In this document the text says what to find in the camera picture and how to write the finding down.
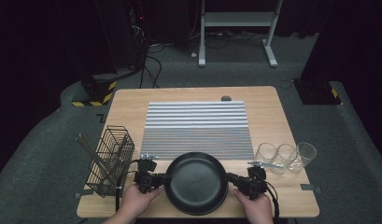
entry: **frying pan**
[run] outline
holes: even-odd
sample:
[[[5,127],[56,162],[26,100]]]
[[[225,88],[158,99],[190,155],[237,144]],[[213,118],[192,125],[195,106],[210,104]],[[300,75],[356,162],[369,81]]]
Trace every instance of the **frying pan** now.
[[[173,160],[166,174],[172,176],[171,183],[164,186],[167,198],[183,213],[206,215],[226,198],[225,169],[211,155],[203,152],[182,154]]]

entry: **gray striped mat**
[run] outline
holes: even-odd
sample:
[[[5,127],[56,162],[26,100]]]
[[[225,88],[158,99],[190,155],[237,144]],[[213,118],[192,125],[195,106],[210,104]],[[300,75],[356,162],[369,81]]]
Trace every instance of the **gray striped mat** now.
[[[191,151],[218,160],[252,159],[244,102],[149,103],[141,154],[171,161]]]

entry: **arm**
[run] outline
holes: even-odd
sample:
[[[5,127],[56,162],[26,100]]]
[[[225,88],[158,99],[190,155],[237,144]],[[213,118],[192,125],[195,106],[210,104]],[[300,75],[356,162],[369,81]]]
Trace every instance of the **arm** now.
[[[234,196],[243,205],[243,211],[251,224],[273,224],[272,205],[265,194],[251,201],[240,190],[233,190]]]
[[[143,214],[150,202],[157,198],[163,189],[154,189],[146,194],[138,190],[137,185],[132,185],[123,192],[120,209],[107,219],[104,224],[130,224]]]

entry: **glass cup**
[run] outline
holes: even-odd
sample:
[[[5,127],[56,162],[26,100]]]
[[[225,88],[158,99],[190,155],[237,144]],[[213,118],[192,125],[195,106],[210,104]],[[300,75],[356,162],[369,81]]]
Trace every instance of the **glass cup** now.
[[[298,151],[295,147],[288,144],[282,144],[277,149],[277,156],[273,159],[272,164],[282,165],[283,168],[271,168],[271,170],[278,174],[284,174],[290,164],[298,157]]]
[[[272,163],[277,156],[277,148],[270,143],[262,143],[258,146],[258,151],[255,154],[254,161]]]
[[[293,172],[300,172],[317,156],[316,148],[306,142],[296,146],[298,157],[290,164],[289,169]]]

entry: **black wire basket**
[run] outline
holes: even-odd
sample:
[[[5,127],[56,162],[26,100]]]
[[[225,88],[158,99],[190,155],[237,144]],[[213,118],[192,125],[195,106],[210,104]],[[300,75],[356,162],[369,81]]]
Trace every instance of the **black wire basket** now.
[[[126,181],[133,152],[134,142],[128,131],[123,126],[108,125],[96,149],[101,160],[92,160],[86,185],[101,197],[114,196],[118,178],[124,175],[121,186]]]

